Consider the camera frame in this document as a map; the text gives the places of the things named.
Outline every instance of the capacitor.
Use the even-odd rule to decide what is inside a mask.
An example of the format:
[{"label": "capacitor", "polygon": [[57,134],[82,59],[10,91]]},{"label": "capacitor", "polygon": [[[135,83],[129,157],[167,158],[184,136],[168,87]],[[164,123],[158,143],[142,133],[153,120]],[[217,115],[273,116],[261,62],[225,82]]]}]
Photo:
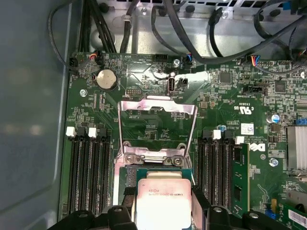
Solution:
[{"label": "capacitor", "polygon": [[280,121],[280,117],[278,114],[270,114],[268,117],[267,117],[267,122],[269,124],[272,124],[272,123],[278,123]]},{"label": "capacitor", "polygon": [[118,78],[110,69],[104,69],[94,76],[94,82],[103,91],[111,91],[115,89],[118,84]]},{"label": "capacitor", "polygon": [[224,125],[218,125],[216,129],[219,129],[221,132],[225,132],[227,130],[227,127]]}]

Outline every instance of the blue capacitor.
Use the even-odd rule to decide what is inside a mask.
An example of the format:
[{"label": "blue capacitor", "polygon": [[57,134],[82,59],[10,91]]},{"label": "blue capacitor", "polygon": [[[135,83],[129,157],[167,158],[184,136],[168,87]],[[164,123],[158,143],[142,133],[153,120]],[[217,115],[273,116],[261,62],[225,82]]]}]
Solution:
[{"label": "blue capacitor", "polygon": [[280,121],[280,117],[278,114],[271,114],[267,117],[267,122],[269,124],[278,123]]}]

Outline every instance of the cable connector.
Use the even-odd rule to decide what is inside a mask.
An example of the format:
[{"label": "cable connector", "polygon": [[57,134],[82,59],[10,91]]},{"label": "cable connector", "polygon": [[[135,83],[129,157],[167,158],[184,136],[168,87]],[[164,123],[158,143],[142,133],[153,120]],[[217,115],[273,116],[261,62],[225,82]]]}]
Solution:
[{"label": "cable connector", "polygon": [[214,10],[213,13],[211,14],[210,18],[209,18],[208,24],[210,26],[218,24],[222,15],[223,15],[223,8],[222,7],[218,8],[217,10]]},{"label": "cable connector", "polygon": [[132,17],[130,15],[127,15],[127,14],[124,14],[121,19],[124,21],[124,22],[130,22],[131,23],[131,19]]}]

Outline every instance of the colored wires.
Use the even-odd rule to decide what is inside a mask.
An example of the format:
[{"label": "colored wires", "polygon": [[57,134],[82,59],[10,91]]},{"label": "colored wires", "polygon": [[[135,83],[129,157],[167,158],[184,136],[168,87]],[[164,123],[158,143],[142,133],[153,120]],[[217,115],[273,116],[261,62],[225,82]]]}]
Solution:
[{"label": "colored wires", "polygon": [[258,65],[258,61],[260,59],[260,56],[252,55],[252,56],[250,56],[250,58],[251,58],[251,64],[253,65],[253,67]]},{"label": "colored wires", "polygon": [[93,53],[93,54],[91,54],[91,55],[89,56],[89,59],[90,59],[90,60],[95,60],[96,57],[97,57],[97,54],[96,54],[96,53]]},{"label": "colored wires", "polygon": [[189,59],[189,61],[192,61],[192,54],[187,54],[187,58]]}]

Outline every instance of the screw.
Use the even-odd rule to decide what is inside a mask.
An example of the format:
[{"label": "screw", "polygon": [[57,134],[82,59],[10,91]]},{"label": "screw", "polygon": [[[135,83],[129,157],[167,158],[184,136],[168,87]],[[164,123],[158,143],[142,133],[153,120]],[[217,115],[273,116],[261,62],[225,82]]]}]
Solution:
[{"label": "screw", "polygon": [[215,207],[213,210],[216,212],[222,212],[222,209],[220,207]]},{"label": "screw", "polygon": [[254,218],[254,219],[258,219],[259,218],[259,216],[256,213],[252,213],[252,212],[249,214],[249,216]]},{"label": "screw", "polygon": [[276,160],[275,158],[271,158],[269,164],[270,166],[275,167],[278,165],[278,160]]},{"label": "screw", "polygon": [[223,19],[226,19],[227,17],[228,17],[228,13],[227,13],[227,12],[223,12],[222,18],[223,18]]},{"label": "screw", "polygon": [[147,9],[146,9],[146,7],[143,7],[143,8],[141,9],[141,13],[142,13],[142,15],[146,15],[146,14],[147,14]]},{"label": "screw", "polygon": [[179,59],[175,59],[173,61],[173,65],[174,65],[174,67],[179,67],[180,66],[180,60]]},{"label": "screw", "polygon": [[127,163],[131,163],[132,162],[132,157],[131,156],[127,156],[126,157],[126,162]]},{"label": "screw", "polygon": [[86,90],[84,90],[84,89],[80,90],[80,96],[81,97],[85,97],[86,95],[87,95],[87,91]]},{"label": "screw", "polygon": [[181,158],[175,158],[174,162],[175,162],[175,165],[181,165],[182,159]]}]

